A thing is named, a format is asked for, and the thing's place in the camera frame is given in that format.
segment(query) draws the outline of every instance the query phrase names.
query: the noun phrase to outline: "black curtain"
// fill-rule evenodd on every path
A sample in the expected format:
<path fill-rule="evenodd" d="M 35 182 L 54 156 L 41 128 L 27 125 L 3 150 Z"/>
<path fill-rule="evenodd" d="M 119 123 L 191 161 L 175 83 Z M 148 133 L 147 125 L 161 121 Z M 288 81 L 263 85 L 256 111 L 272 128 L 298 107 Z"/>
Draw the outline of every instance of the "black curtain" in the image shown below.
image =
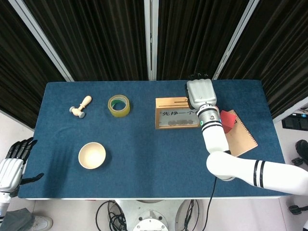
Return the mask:
<path fill-rule="evenodd" d="M 247 0 L 160 0 L 157 80 L 213 77 Z"/>
<path fill-rule="evenodd" d="M 261 0 L 219 79 L 259 79 L 273 117 L 308 96 L 308 1 Z"/>
<path fill-rule="evenodd" d="M 0 9 L 0 110 L 34 128 L 46 84 L 64 79 L 10 3 Z"/>
<path fill-rule="evenodd" d="M 147 80 L 142 0 L 24 1 L 74 80 Z"/>

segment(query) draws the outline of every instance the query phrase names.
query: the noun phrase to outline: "blue tabletop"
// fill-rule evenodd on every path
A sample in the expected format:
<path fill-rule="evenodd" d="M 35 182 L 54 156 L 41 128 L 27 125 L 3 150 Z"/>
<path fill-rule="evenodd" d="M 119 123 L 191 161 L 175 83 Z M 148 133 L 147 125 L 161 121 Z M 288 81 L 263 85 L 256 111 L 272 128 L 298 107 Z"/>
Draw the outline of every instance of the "blue tabletop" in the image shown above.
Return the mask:
<path fill-rule="evenodd" d="M 214 176 L 207 170 L 208 152 L 200 128 L 155 129 L 155 98 L 185 96 L 185 80 L 54 82 L 46 86 L 35 128 L 38 143 L 29 157 L 22 198 L 194 198 L 209 197 Z M 241 158 L 284 163 L 260 81 L 216 80 L 220 110 L 234 109 L 258 143 Z M 126 95 L 131 111 L 115 118 L 110 97 Z M 69 112 L 86 95 L 92 102 L 80 119 Z M 106 160 L 97 169 L 83 168 L 80 148 L 101 143 Z M 242 180 L 217 181 L 215 197 L 275 196 Z"/>

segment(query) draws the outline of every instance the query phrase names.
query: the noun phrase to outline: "red object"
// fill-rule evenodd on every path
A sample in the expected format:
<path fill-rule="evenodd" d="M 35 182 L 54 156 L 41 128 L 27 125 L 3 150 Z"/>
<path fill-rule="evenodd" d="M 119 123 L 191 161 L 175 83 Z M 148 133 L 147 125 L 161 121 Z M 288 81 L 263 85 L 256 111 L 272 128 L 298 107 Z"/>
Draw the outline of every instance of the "red object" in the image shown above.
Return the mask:
<path fill-rule="evenodd" d="M 224 132 L 228 133 L 234 127 L 236 115 L 231 114 L 226 111 L 221 111 L 220 119 L 221 119 L 221 124 L 222 124 Z"/>

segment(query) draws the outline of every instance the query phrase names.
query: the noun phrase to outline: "spiral notebook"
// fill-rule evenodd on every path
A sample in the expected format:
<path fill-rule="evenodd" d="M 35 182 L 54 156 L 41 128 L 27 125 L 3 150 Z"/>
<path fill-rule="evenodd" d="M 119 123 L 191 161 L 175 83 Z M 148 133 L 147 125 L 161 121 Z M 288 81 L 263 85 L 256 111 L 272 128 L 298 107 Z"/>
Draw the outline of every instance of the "spiral notebook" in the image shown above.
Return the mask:
<path fill-rule="evenodd" d="M 229 111 L 236 115 L 234 127 L 226 134 L 229 149 L 234 156 L 240 156 L 258 146 L 256 140 L 247 130 L 234 110 Z"/>

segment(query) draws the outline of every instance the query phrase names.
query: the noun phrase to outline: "floor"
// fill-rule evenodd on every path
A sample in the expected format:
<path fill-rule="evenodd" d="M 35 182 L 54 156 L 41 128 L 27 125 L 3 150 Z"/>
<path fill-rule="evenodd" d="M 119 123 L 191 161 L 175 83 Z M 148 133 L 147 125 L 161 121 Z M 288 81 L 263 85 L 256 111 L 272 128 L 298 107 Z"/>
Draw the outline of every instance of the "floor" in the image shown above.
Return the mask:
<path fill-rule="evenodd" d="M 290 163 L 296 157 L 294 144 L 300 139 L 308 140 L 308 132 L 283 129 L 281 122 L 275 125 L 285 161 Z M 6 155 L 9 147 L 18 140 L 31 137 L 33 132 L 0 113 L 0 157 Z M 76 200 L 40 200 L 29 201 L 13 198 L 9 210 L 27 207 L 38 215 L 49 216 L 54 225 L 51 231 L 96 231 L 95 214 L 103 201 Z M 199 201 L 200 218 L 196 231 L 202 230 L 205 222 L 205 211 L 208 200 Z M 220 231 L 301 231 L 308 219 L 308 212 L 294 216 L 288 206 L 308 205 L 308 198 L 286 196 L 270 199 L 214 199 L 210 208 L 207 229 Z M 176 230 L 182 230 L 188 203 L 184 202 L 177 215 Z M 191 230 L 197 217 L 197 209 L 193 211 L 189 225 Z M 98 215 L 101 230 L 109 230 L 106 209 L 102 208 Z"/>

